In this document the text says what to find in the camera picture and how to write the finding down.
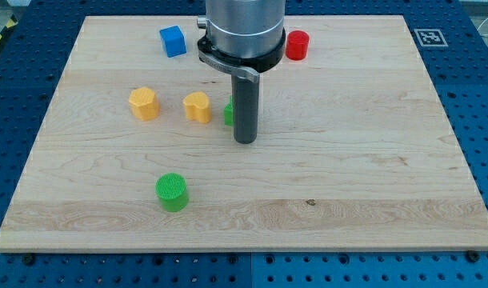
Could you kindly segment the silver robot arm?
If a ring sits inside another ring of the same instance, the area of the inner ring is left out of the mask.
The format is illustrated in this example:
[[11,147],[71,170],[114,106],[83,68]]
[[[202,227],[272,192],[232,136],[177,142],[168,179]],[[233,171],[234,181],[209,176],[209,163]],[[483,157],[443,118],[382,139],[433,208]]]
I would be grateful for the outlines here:
[[206,0],[205,6],[200,55],[249,59],[283,51],[285,0]]

